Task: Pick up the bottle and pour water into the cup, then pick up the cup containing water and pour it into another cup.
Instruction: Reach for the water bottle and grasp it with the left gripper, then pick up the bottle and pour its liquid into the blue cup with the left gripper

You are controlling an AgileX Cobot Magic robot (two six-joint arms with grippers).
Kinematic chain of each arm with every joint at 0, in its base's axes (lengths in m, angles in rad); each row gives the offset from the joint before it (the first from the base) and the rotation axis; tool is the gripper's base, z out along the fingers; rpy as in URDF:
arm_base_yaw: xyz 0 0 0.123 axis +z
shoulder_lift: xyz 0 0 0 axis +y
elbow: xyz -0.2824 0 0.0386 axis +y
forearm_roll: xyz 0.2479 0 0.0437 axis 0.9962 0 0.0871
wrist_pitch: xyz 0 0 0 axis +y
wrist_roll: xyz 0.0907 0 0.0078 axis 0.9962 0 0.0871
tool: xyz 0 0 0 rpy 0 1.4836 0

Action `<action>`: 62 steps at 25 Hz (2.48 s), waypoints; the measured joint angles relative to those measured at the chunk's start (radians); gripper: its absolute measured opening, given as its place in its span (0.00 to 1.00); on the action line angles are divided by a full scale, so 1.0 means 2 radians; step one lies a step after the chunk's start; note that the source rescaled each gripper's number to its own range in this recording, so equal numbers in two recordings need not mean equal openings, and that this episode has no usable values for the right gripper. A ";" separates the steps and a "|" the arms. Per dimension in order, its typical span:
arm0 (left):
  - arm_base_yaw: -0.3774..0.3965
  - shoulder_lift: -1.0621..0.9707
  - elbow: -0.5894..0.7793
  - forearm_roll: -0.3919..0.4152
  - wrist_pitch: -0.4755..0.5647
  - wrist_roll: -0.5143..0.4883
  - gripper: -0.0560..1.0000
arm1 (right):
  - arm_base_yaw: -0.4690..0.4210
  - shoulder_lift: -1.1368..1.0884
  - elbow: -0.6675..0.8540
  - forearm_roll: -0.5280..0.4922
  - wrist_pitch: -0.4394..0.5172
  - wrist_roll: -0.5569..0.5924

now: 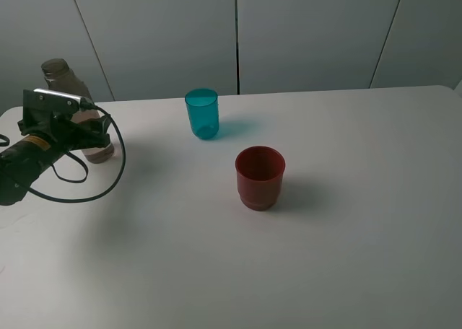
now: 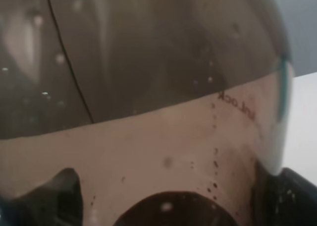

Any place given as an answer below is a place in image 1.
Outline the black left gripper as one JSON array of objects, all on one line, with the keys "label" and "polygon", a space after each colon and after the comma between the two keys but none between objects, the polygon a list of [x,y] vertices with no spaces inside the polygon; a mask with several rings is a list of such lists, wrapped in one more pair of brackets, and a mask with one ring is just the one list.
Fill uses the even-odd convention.
[{"label": "black left gripper", "polygon": [[[22,93],[22,120],[18,123],[24,140],[43,151],[57,149],[69,152],[83,149],[101,149],[110,144],[107,131],[110,119],[99,113],[58,113],[41,110],[41,101],[33,90]],[[77,132],[77,125],[87,132]]]}]

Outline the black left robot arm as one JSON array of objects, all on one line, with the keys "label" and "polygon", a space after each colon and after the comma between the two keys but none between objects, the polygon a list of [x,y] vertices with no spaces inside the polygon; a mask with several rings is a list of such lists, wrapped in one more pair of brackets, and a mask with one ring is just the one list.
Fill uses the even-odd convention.
[{"label": "black left robot arm", "polygon": [[1,136],[1,145],[6,147],[1,152],[1,205],[11,206],[27,193],[56,203],[86,203],[109,193],[111,188],[90,198],[63,199],[32,188],[40,175],[49,168],[53,170],[54,164],[64,156],[89,172],[88,166],[72,152],[109,146],[108,129],[113,121],[107,113],[79,123],[72,118],[78,112],[98,109],[87,97],[49,89],[24,90],[22,120],[18,122],[23,138],[10,145],[9,139]]}]

